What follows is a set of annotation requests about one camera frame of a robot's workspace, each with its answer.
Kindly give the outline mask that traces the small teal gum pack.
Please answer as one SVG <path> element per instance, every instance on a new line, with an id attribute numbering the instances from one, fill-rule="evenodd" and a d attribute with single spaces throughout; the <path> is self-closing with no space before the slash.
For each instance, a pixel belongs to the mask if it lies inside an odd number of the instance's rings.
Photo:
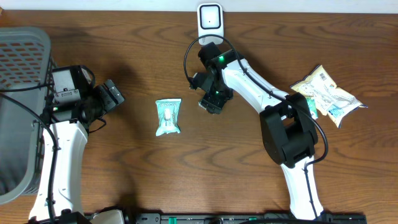
<path id="1" fill-rule="evenodd" d="M 318 119 L 316 101 L 314 97 L 305 97 L 307 101 L 308 108 L 310 110 L 311 117 L 316 120 Z"/>

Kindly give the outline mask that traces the light green candy packet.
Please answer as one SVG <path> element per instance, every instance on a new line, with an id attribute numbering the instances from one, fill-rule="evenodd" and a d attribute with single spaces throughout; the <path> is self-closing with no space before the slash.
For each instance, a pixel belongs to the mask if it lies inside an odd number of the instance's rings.
<path id="1" fill-rule="evenodd" d="M 155 102 L 159 117 L 159 127 L 155 133 L 156 136 L 180 133 L 177 121 L 181 102 L 181 98 L 163 99 Z"/>

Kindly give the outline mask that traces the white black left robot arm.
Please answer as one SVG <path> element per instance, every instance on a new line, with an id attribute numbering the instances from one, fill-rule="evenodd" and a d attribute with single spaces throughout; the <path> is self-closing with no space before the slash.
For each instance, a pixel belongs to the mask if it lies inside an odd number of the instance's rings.
<path id="1" fill-rule="evenodd" d="M 95 121 L 124 102 L 112 80 L 97 85 L 84 65 L 55 68 L 53 94 L 43 117 L 44 161 L 29 223 L 84 220 L 81 203 L 83 152 Z"/>

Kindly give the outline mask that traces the yellow white snack bag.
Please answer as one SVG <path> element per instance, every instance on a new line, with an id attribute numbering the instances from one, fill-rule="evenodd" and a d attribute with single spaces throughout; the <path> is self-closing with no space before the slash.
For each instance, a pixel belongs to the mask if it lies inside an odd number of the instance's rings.
<path id="1" fill-rule="evenodd" d="M 358 108 L 368 107 L 351 93 L 338 87 L 322 65 L 316 66 L 309 75 L 291 85 L 290 88 L 303 96 L 313 98 L 316 109 L 323 116 L 329 116 L 337 128 L 341 128 L 342 120 L 346 115 Z"/>

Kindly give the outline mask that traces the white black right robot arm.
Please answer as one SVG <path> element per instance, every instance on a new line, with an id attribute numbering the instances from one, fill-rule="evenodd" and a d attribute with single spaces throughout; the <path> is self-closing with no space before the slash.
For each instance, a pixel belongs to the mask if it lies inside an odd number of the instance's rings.
<path id="1" fill-rule="evenodd" d="M 193 89 L 205 92 L 200 106 L 219 114 L 225 103 L 240 94 L 258 113 L 262 141 L 270 158 L 281 166 L 290 195 L 290 211 L 301 220 L 320 218 L 313 163 L 318 136 L 306 98 L 278 90 L 257 74 L 233 50 L 221 52 L 216 44 L 201 47 L 198 58 L 206 68 L 190 78 Z"/>

